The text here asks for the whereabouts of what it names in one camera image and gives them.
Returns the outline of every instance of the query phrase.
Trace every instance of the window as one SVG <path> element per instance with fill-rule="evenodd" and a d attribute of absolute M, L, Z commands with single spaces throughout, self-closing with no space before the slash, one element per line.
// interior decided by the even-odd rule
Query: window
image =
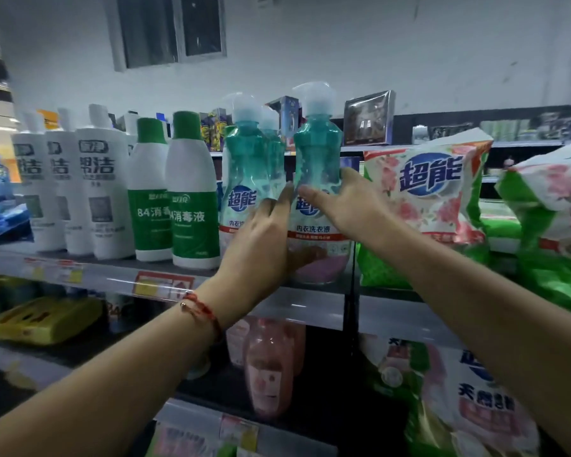
<path fill-rule="evenodd" d="M 114 68 L 226 56 L 224 0 L 106 0 Z"/>

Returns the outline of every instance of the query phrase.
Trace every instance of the red string bracelet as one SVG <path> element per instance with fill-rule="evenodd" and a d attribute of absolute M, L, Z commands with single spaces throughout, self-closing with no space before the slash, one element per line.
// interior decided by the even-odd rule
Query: red string bracelet
<path fill-rule="evenodd" d="M 222 340 L 222 337 L 224 337 L 224 331 L 220 327 L 218 318 L 210 307 L 202 301 L 199 301 L 199 297 L 195 292 L 186 292 L 186 295 L 184 295 L 184 298 L 180 302 L 180 308 L 182 311 L 186 311 L 194 317 L 205 317 L 209 319 L 213 325 L 213 331 L 215 331 L 216 341 Z"/>

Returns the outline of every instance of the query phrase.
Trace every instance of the green bottle cap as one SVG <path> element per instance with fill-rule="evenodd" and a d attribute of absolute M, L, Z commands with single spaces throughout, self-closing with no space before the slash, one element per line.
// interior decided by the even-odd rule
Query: green bottle cap
<path fill-rule="evenodd" d="M 224 137 L 227 137 L 228 135 L 230 135 L 233 131 L 235 131 L 237 129 L 236 125 L 229 125 L 227 127 L 224 128 Z"/>
<path fill-rule="evenodd" d="M 167 144 L 163 133 L 163 122 L 159 119 L 141 117 L 137 119 L 137 142 L 158 142 Z"/>
<path fill-rule="evenodd" d="M 174 139 L 198 139 L 202 141 L 199 114 L 190 111 L 175 112 Z"/>

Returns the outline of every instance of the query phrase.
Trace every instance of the forearm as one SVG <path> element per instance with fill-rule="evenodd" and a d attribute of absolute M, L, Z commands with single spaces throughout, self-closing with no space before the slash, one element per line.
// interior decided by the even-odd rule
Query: forearm
<path fill-rule="evenodd" d="M 377 224 L 371 250 L 571 452 L 571 314 L 388 213 Z"/>
<path fill-rule="evenodd" d="M 251 309 L 220 281 L 207 281 L 197 294 L 225 328 Z M 172 307 L 4 415 L 0 455 L 123 453 L 214 337 L 209 321 Z"/>

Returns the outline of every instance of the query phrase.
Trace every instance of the window frame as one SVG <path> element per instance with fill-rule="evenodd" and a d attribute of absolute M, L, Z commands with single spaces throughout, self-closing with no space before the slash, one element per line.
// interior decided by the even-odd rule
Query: window frame
<path fill-rule="evenodd" d="M 108 35 L 112 50 L 112 59 L 114 61 L 114 70 L 116 72 L 126 72 L 127 70 L 141 69 L 144 67 L 168 66 L 169 64 L 190 64 L 198 63 L 212 59 L 226 57 L 226 26 L 225 26 L 225 8 L 224 0 L 218 0 L 218 16 L 220 20 L 220 49 L 215 53 L 198 54 L 194 56 L 186 56 L 186 38 L 184 35 L 184 19 L 182 11 L 182 0 L 172 0 L 174 10 L 174 29 L 176 46 L 178 51 L 178 60 L 174 63 L 167 64 L 149 64 L 135 68 L 127 67 L 127 59 L 125 57 L 125 43 L 121 29 L 121 17 L 119 15 L 118 0 L 103 0 L 104 10 L 108 22 Z"/>

